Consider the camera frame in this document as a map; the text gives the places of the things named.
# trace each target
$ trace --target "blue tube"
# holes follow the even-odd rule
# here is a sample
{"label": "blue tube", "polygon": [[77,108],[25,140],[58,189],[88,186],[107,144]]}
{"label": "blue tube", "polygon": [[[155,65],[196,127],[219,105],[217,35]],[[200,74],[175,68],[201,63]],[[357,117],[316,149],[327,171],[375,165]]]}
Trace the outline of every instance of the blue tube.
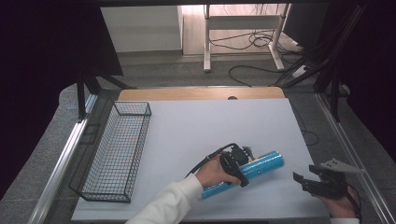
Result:
{"label": "blue tube", "polygon": [[[247,178],[247,180],[251,180],[266,172],[282,167],[284,163],[285,162],[283,161],[282,155],[280,155],[277,151],[273,151],[259,157],[255,161],[251,161],[248,164],[239,167],[239,170]],[[216,186],[205,188],[201,195],[202,199],[212,197],[213,195],[221,193],[227,189],[231,189],[234,186],[234,184],[229,185],[223,182]]]}

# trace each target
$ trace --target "white tabletop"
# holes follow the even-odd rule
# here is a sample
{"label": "white tabletop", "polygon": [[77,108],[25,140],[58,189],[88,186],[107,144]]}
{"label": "white tabletop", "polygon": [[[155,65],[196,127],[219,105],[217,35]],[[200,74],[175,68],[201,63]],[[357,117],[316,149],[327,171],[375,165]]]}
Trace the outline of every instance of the white tabletop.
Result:
{"label": "white tabletop", "polygon": [[150,101],[152,116],[131,203],[79,199],[72,220],[126,221],[158,190],[184,178],[204,156],[229,143],[255,156],[279,151],[285,165],[244,188],[198,202],[186,221],[326,217],[323,204],[303,192],[292,172],[318,179],[288,99]]}

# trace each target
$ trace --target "white sweater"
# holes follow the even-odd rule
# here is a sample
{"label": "white sweater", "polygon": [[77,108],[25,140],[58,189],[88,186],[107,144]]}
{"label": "white sweater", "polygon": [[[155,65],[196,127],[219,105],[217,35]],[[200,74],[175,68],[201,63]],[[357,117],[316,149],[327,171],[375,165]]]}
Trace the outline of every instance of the white sweater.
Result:
{"label": "white sweater", "polygon": [[[204,191],[195,175],[172,182],[126,224],[177,224],[189,213],[193,203],[201,200]],[[357,218],[331,218],[332,224],[359,224]]]}

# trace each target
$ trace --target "human hand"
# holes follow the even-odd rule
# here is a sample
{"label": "human hand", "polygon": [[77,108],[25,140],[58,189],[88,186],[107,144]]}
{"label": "human hand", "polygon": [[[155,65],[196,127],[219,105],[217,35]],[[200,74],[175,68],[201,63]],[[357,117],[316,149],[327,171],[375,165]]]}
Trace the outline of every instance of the human hand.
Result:
{"label": "human hand", "polygon": [[[347,191],[352,196],[352,198],[356,198],[355,192],[353,192],[351,187],[348,187]],[[355,209],[346,196],[339,200],[328,199],[318,195],[312,196],[323,201],[324,205],[327,207],[327,209],[329,209],[330,213],[332,214],[332,217],[356,217]]]}
{"label": "human hand", "polygon": [[231,182],[240,185],[241,181],[232,175],[224,172],[219,161],[220,155],[205,163],[195,175],[203,188],[215,186],[221,182]]}

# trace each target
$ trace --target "black fabric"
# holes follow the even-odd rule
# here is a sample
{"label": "black fabric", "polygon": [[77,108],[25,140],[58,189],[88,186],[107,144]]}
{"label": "black fabric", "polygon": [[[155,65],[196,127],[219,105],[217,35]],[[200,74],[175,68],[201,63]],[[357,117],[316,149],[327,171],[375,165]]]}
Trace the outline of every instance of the black fabric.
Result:
{"label": "black fabric", "polygon": [[371,1],[346,43],[338,68],[359,119],[396,161],[395,3]]}
{"label": "black fabric", "polygon": [[99,7],[14,1],[0,6],[1,184],[6,192],[35,149],[77,73],[122,75]]}

